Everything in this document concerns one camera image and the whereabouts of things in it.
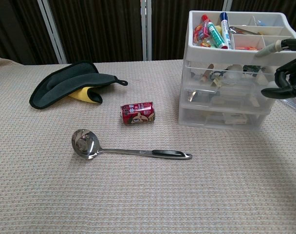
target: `marker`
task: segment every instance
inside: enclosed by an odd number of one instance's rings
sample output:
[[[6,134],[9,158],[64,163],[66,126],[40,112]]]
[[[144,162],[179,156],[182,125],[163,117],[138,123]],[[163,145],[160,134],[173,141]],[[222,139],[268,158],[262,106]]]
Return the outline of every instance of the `marker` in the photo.
[[[204,22],[206,20],[208,20],[207,28],[211,34],[211,37],[215,41],[217,48],[228,49],[227,45],[225,44],[224,39],[221,37],[220,33],[217,31],[214,24],[210,21],[210,19],[207,17],[207,15],[203,15],[202,21]]]
[[[222,12],[220,14],[220,18],[221,18],[221,27],[222,27],[222,38],[226,42],[226,44],[228,46],[228,49],[232,49],[230,35],[229,35],[229,31],[228,31],[229,24],[228,24],[228,15],[227,15],[227,13]]]

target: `curtain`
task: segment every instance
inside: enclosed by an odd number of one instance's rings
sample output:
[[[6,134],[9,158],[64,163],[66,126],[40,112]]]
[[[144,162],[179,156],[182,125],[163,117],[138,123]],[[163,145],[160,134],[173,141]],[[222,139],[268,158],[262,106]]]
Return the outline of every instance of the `curtain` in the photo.
[[[26,65],[57,63],[37,0],[0,0],[0,57]]]
[[[68,62],[143,59],[140,0],[50,0]]]
[[[233,0],[231,10],[282,12],[296,31],[296,0]]]
[[[182,59],[189,11],[221,11],[223,2],[152,0],[152,60]]]

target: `ladle handle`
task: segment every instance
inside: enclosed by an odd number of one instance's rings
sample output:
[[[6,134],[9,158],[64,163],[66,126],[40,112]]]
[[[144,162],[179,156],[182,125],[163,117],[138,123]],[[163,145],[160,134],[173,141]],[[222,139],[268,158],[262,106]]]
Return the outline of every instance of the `ladle handle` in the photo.
[[[160,157],[169,159],[186,160],[191,159],[192,155],[175,150],[118,150],[118,149],[103,149],[102,153],[116,153],[125,155],[140,155],[148,157]]]

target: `blue marker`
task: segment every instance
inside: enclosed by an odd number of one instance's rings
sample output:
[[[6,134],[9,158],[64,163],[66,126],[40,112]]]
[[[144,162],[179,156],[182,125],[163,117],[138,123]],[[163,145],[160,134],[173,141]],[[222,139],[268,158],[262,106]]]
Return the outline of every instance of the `blue marker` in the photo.
[[[229,24],[228,24],[228,15],[226,12],[220,14],[221,18],[221,28],[222,28],[222,37],[227,44],[228,49],[232,49],[230,34],[229,34]]]

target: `gray oven mitt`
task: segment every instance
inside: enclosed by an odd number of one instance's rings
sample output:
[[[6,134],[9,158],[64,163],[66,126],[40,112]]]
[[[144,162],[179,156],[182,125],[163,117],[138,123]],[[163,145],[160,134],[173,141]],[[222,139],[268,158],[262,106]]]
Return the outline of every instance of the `gray oven mitt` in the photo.
[[[29,103],[36,109],[44,109],[67,95],[87,102],[102,103],[103,99],[95,92],[95,88],[116,82],[124,86],[128,84],[116,76],[98,73],[91,62],[78,62],[44,78],[32,93]]]

